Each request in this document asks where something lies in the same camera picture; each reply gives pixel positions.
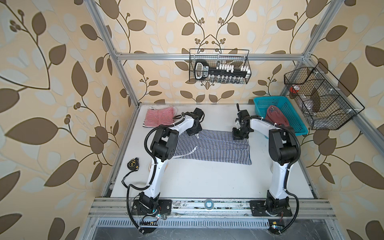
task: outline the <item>black tool holder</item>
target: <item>black tool holder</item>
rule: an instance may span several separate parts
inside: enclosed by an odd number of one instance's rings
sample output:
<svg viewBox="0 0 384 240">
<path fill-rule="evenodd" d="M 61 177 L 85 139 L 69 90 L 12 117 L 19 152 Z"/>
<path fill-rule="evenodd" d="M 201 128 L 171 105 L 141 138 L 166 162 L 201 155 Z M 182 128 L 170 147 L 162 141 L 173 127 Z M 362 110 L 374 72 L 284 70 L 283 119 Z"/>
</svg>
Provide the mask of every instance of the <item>black tool holder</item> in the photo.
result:
<svg viewBox="0 0 384 240">
<path fill-rule="evenodd" d="M 337 130 L 365 108 L 321 62 L 284 74 L 284 84 L 312 130 Z"/>
<path fill-rule="evenodd" d="M 189 82 L 247 84 L 252 72 L 249 50 L 198 49 L 189 50 Z"/>
</svg>

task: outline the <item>black and white striped garment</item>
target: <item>black and white striped garment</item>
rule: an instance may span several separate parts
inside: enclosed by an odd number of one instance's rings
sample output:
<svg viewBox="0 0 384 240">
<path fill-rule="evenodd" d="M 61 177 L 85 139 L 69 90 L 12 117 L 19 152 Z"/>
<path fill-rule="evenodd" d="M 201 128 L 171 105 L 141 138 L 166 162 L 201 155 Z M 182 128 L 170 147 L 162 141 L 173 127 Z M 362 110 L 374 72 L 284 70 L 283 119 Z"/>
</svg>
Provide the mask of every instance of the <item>black and white striped garment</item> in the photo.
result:
<svg viewBox="0 0 384 240">
<path fill-rule="evenodd" d="M 192 136 L 179 135 L 173 158 L 252 164 L 248 139 L 233 140 L 232 132 L 206 129 Z"/>
</svg>

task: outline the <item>striped cloth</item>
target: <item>striped cloth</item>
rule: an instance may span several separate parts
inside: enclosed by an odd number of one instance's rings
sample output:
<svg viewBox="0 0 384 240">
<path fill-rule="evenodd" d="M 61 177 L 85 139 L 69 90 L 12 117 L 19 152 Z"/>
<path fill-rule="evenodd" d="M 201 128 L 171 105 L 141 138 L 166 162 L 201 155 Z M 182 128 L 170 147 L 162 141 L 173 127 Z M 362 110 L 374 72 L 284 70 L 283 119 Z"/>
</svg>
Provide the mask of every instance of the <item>striped cloth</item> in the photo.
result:
<svg viewBox="0 0 384 240">
<path fill-rule="evenodd" d="M 232 132 L 203 129 L 196 135 L 179 135 L 173 158 L 251 165 L 248 139 L 233 140 Z"/>
<path fill-rule="evenodd" d="M 148 109 L 143 123 L 143 127 L 157 127 L 159 125 L 173 124 L 173 117 L 176 109 L 168 107 L 164 109 Z"/>
</svg>

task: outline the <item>red cloth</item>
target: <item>red cloth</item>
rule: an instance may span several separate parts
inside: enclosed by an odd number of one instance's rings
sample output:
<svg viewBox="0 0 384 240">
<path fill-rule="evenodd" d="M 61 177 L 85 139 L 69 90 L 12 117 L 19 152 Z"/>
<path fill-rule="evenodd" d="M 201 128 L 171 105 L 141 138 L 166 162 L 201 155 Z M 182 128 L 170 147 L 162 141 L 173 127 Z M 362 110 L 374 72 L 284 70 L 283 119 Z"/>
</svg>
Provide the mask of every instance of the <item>red cloth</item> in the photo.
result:
<svg viewBox="0 0 384 240">
<path fill-rule="evenodd" d="M 289 126 L 288 119 L 284 116 L 278 107 L 273 105 L 269 106 L 266 110 L 265 119 L 284 127 Z"/>
<path fill-rule="evenodd" d="M 159 125 L 171 125 L 174 123 L 176 109 L 168 107 L 164 109 L 148 109 L 144 120 L 144 127 L 158 127 Z"/>
</svg>

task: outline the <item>black mounting plate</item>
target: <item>black mounting plate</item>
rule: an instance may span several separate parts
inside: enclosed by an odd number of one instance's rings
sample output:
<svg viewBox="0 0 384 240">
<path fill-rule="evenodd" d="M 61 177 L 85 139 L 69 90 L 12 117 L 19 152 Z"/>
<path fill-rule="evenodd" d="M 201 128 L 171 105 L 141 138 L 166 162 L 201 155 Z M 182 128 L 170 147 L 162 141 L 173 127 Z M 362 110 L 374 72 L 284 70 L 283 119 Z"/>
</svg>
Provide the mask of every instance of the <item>black mounting plate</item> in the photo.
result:
<svg viewBox="0 0 384 240">
<path fill-rule="evenodd" d="M 159 199 L 159 206 L 161 208 L 160 215 L 168 214 L 171 211 L 172 208 L 172 200 L 169 199 Z M 145 213 L 141 212 L 141 204 L 139 204 L 139 200 L 136 199 L 133 201 L 133 206 L 131 209 L 132 215 L 146 215 Z"/>
<path fill-rule="evenodd" d="M 267 214 L 265 210 L 259 210 L 261 207 L 264 206 L 265 200 L 252 200 L 249 201 L 249 206 L 252 211 L 252 216 L 254 217 L 270 217 L 271 215 Z M 281 210 L 283 212 L 283 217 L 292 217 L 292 211 L 291 208 L 286 206 Z"/>
</svg>

